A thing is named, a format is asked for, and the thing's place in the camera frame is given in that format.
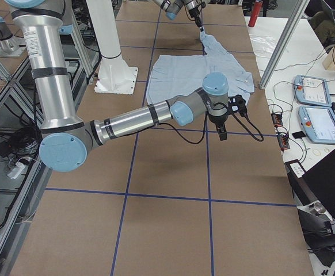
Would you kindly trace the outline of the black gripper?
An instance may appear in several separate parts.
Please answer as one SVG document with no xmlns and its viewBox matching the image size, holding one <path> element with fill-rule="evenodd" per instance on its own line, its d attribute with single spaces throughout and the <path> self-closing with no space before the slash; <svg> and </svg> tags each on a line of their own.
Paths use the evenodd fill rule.
<svg viewBox="0 0 335 276">
<path fill-rule="evenodd" d="M 205 8 L 205 2 L 187 2 L 186 8 L 192 19 L 195 19 L 195 23 L 201 32 L 204 31 L 204 27 L 201 21 L 200 13 L 201 10 Z"/>
<path fill-rule="evenodd" d="M 216 125 L 220 141 L 227 140 L 225 122 L 229 116 L 239 113 L 241 117 L 248 116 L 246 100 L 240 95 L 228 97 L 224 102 L 216 102 L 209 111 L 209 120 Z"/>
</svg>

